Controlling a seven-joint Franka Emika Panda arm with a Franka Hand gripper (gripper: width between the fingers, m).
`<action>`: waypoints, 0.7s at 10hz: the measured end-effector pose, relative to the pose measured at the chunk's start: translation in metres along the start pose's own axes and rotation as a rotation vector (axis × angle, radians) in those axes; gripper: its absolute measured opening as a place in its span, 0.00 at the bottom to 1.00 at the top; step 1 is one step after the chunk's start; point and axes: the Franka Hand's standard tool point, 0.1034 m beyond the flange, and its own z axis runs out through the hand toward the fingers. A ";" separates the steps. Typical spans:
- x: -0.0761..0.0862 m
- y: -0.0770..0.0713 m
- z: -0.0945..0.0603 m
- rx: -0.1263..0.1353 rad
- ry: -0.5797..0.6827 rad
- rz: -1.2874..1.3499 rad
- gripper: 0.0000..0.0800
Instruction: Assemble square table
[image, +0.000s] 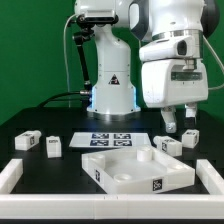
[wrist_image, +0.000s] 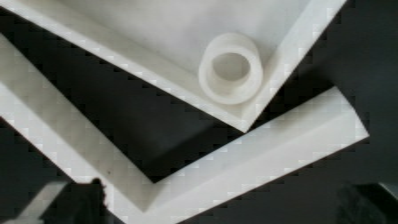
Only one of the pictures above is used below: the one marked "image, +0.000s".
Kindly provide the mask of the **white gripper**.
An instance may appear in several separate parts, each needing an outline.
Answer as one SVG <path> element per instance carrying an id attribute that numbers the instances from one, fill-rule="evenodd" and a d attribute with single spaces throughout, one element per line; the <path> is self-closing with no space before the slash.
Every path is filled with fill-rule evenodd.
<path id="1" fill-rule="evenodd" d="M 205 65 L 197 60 L 195 69 L 186 67 L 186 61 L 181 59 L 146 62 L 142 66 L 144 102 L 149 108 L 162 108 L 167 133 L 176 132 L 175 108 L 168 106 L 186 104 L 184 124 L 186 128 L 194 128 L 197 104 L 193 102 L 208 98 Z"/>

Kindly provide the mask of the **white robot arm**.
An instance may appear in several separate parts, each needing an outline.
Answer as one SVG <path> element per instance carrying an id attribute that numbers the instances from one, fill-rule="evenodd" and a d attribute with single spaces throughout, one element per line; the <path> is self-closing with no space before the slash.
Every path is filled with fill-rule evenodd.
<path id="1" fill-rule="evenodd" d="M 140 111 L 130 81 L 131 51 L 115 37 L 127 27 L 145 45 L 139 50 L 142 93 L 147 107 L 159 108 L 166 131 L 176 131 L 175 107 L 194 118 L 197 103 L 208 98 L 202 44 L 219 23 L 216 0 L 76 0 L 81 40 L 95 39 L 98 81 L 87 111 L 122 119 Z"/>

